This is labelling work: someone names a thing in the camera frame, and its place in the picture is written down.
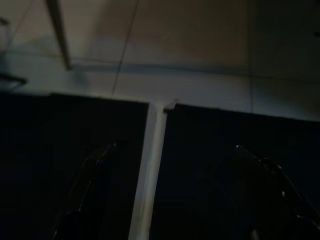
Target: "floor tile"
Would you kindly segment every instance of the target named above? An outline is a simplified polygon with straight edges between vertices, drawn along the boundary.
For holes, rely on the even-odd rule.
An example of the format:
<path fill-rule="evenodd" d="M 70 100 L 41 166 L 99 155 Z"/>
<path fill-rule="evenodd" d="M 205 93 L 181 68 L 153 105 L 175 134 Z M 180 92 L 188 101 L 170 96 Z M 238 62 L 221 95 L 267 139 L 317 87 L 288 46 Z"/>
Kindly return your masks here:
<path fill-rule="evenodd" d="M 124 62 L 246 73 L 247 0 L 140 0 Z"/>
<path fill-rule="evenodd" d="M 32 0 L 0 0 L 0 18 L 9 22 L 0 26 L 0 52 L 7 49 Z"/>
<path fill-rule="evenodd" d="M 320 4 L 314 0 L 250 0 L 252 73 L 320 80 Z"/>
<path fill-rule="evenodd" d="M 320 121 L 320 84 L 255 78 L 253 112 Z"/>
<path fill-rule="evenodd" d="M 72 58 L 120 62 L 135 0 L 61 0 Z M 10 48 L 15 53 L 60 56 L 43 0 L 35 0 Z"/>
<path fill-rule="evenodd" d="M 250 83 L 242 76 L 124 65 L 115 96 L 250 112 Z"/>
<path fill-rule="evenodd" d="M 0 72 L 25 78 L 28 83 L 19 92 L 55 92 L 110 97 L 118 65 L 78 61 L 66 71 L 60 57 L 7 53 Z"/>

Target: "black floor mat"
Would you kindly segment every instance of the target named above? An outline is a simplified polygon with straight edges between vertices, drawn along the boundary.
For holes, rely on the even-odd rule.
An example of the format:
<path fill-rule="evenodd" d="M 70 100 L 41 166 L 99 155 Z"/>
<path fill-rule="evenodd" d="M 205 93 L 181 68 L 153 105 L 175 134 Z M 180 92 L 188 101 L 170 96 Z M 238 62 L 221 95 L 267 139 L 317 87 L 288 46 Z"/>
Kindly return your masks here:
<path fill-rule="evenodd" d="M 284 239 L 285 216 L 271 216 L 269 203 L 258 222 L 235 145 L 275 160 L 320 211 L 319 136 L 316 122 L 177 105 L 167 116 L 150 239 L 247 240 L 257 225 L 261 239 Z"/>
<path fill-rule="evenodd" d="M 3 239 L 50 239 L 52 205 L 95 149 L 119 146 L 101 239 L 128 239 L 148 105 L 64 95 L 1 95 Z"/>

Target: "black carpet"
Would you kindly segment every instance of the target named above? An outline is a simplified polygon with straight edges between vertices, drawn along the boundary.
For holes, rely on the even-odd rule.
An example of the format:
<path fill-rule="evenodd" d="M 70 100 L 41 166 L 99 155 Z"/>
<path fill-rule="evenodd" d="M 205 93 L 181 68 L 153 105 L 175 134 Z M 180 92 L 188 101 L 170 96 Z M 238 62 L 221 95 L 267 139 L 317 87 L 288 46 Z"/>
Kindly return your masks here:
<path fill-rule="evenodd" d="M 95 149 L 116 142 L 100 239 L 127 240 L 148 105 L 0 95 L 1 238 L 51 239 L 64 187 Z"/>
<path fill-rule="evenodd" d="M 177 105 L 167 115 L 149 239 L 247 240 L 253 228 L 261 239 L 285 239 L 289 210 L 264 185 L 264 203 L 252 201 L 255 179 L 235 145 L 280 164 L 320 211 L 319 136 L 316 122 Z"/>

